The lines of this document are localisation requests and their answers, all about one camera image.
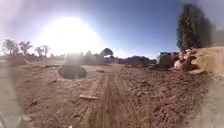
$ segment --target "dirt road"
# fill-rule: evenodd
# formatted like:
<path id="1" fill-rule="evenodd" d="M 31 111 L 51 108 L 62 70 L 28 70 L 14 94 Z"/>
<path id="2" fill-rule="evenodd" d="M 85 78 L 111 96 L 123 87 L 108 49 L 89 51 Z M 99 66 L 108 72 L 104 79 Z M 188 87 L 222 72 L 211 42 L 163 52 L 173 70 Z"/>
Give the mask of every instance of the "dirt road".
<path id="1" fill-rule="evenodd" d="M 180 128 L 210 81 L 206 74 L 120 65 L 85 68 L 87 78 L 75 81 L 60 77 L 58 67 L 19 68 L 17 94 L 35 127 Z"/>

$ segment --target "dirt ground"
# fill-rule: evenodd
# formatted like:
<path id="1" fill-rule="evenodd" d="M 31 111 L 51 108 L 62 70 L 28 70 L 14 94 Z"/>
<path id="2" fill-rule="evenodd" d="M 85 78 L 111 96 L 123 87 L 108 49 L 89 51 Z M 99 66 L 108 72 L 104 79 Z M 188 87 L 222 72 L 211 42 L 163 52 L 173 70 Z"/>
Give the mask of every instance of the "dirt ground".
<path id="1" fill-rule="evenodd" d="M 212 81 L 207 74 L 190 75 L 115 64 L 85 66 L 86 78 L 67 80 L 58 75 L 58 69 L 18 67 L 18 99 L 34 127 L 185 127 L 200 108 Z"/>

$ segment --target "tree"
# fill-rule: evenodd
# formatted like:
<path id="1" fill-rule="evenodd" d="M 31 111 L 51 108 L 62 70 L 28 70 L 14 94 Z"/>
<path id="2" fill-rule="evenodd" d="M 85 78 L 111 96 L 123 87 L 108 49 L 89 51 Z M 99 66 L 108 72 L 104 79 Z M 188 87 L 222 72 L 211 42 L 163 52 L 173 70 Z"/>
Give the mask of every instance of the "tree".
<path id="1" fill-rule="evenodd" d="M 210 21 L 192 4 L 185 4 L 177 28 L 177 46 L 181 50 L 211 45 Z"/>
<path id="2" fill-rule="evenodd" d="M 3 51 L 6 54 L 12 55 L 13 51 L 15 52 L 15 50 L 17 50 L 17 48 L 18 48 L 17 44 L 12 40 L 7 39 L 3 43 Z"/>
<path id="3" fill-rule="evenodd" d="M 27 55 L 27 51 L 32 48 L 33 46 L 31 45 L 31 42 L 20 42 L 19 43 L 20 50 L 23 52 L 23 55 Z"/>
<path id="4" fill-rule="evenodd" d="M 50 47 L 47 45 L 43 45 L 42 48 L 43 48 L 44 55 L 46 57 L 48 52 L 50 51 Z"/>
<path id="5" fill-rule="evenodd" d="M 36 47 L 35 51 L 38 53 L 39 57 L 43 55 L 44 49 L 40 47 Z"/>
<path id="6" fill-rule="evenodd" d="M 110 50 L 109 48 L 105 48 L 101 53 L 100 55 L 103 55 L 103 56 L 108 56 L 108 55 L 113 55 L 113 51 Z"/>

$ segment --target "palm tree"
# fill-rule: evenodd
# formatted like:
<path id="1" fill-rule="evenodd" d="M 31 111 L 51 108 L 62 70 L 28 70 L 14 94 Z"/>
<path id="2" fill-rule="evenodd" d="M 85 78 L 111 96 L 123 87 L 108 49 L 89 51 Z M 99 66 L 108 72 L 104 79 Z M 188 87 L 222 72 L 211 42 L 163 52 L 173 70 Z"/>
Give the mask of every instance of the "palm tree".
<path id="1" fill-rule="evenodd" d="M 45 57 L 47 56 L 48 52 L 50 51 L 50 47 L 47 46 L 47 45 L 43 45 L 43 52 L 44 52 L 44 55 Z"/>
<path id="2" fill-rule="evenodd" d="M 13 50 L 17 48 L 17 44 L 12 40 L 5 40 L 3 43 L 3 51 L 9 52 L 9 55 L 12 55 Z"/>
<path id="3" fill-rule="evenodd" d="M 31 45 L 31 42 L 20 42 L 19 43 L 20 46 L 20 50 L 23 52 L 23 55 L 26 56 L 27 55 L 27 51 L 32 48 L 33 46 Z"/>
<path id="4" fill-rule="evenodd" d="M 38 53 L 39 57 L 42 56 L 44 49 L 42 47 L 36 47 L 35 51 Z"/>

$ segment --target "sun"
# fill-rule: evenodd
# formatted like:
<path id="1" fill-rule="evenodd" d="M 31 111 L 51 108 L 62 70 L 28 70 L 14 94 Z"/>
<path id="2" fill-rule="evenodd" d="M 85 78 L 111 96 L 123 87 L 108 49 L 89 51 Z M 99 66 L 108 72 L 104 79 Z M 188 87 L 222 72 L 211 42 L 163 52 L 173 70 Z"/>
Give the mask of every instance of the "sun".
<path id="1" fill-rule="evenodd" d="M 102 50 L 104 41 L 87 24 L 78 18 L 53 20 L 36 39 L 38 44 L 47 44 L 54 54 L 80 53 Z"/>

